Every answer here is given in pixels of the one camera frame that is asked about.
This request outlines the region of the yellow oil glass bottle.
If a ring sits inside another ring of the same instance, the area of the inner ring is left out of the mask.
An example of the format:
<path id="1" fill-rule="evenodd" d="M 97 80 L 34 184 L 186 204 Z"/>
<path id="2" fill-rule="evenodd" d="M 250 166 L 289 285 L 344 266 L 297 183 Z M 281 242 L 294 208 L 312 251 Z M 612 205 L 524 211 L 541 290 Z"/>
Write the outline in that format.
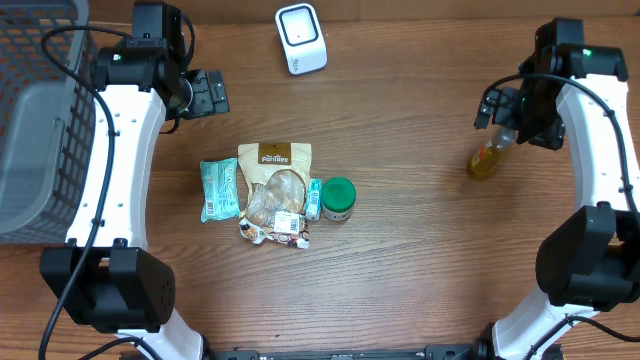
<path id="1" fill-rule="evenodd" d="M 487 178 L 505 158 L 517 138 L 517 132 L 499 126 L 467 162 L 467 174 L 475 180 Z"/>

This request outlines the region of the green wet wipes pack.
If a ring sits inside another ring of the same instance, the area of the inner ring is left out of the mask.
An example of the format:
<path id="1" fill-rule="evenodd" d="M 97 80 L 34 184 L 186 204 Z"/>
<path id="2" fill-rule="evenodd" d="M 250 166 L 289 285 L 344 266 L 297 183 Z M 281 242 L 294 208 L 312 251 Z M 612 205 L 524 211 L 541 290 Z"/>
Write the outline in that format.
<path id="1" fill-rule="evenodd" d="M 201 222 L 227 220 L 240 214 L 237 187 L 238 160 L 201 161 L 204 191 Z"/>

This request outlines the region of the brown Pantree snack pouch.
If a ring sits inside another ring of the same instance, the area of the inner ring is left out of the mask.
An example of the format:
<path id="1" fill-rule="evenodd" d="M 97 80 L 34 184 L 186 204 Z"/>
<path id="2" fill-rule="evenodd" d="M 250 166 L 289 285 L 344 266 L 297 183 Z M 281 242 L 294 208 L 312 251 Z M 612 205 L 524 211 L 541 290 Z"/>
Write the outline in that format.
<path id="1" fill-rule="evenodd" d="M 238 163 L 248 186 L 239 230 L 255 245 L 275 242 L 310 246 L 306 216 L 311 183 L 309 143 L 251 143 L 238 146 Z"/>

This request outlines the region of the small green sachet pack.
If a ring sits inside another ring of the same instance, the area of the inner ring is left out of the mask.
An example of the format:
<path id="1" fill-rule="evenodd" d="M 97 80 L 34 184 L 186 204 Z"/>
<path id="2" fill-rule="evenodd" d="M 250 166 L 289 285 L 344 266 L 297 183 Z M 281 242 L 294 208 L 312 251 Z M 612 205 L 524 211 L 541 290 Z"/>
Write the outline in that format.
<path id="1" fill-rule="evenodd" d="M 305 207 L 308 221 L 319 221 L 322 212 L 321 192 L 323 181 L 319 178 L 312 178 L 307 192 L 307 202 Z"/>

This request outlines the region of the green lid round jar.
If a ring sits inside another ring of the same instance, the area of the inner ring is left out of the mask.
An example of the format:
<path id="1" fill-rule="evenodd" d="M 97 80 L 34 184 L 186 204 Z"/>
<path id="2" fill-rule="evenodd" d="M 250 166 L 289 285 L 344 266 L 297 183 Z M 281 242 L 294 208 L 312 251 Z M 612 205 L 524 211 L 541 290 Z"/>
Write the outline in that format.
<path id="1" fill-rule="evenodd" d="M 333 177 L 327 180 L 322 188 L 321 205 L 326 218 L 332 221 L 347 220 L 356 202 L 356 188 L 344 177 Z"/>

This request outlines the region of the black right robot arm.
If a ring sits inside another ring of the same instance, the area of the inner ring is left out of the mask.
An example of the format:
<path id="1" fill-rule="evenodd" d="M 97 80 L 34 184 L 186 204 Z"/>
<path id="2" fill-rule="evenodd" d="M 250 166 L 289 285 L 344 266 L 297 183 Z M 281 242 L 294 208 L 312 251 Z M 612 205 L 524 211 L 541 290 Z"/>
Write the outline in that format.
<path id="1" fill-rule="evenodd" d="M 485 328 L 469 359 L 556 359 L 568 331 L 639 298 L 639 164 L 623 52 L 587 44 L 581 20 L 556 18 L 536 31 L 515 78 L 518 88 L 504 77 L 484 90 L 475 126 L 568 145 L 576 210 L 541 243 L 533 290 Z"/>

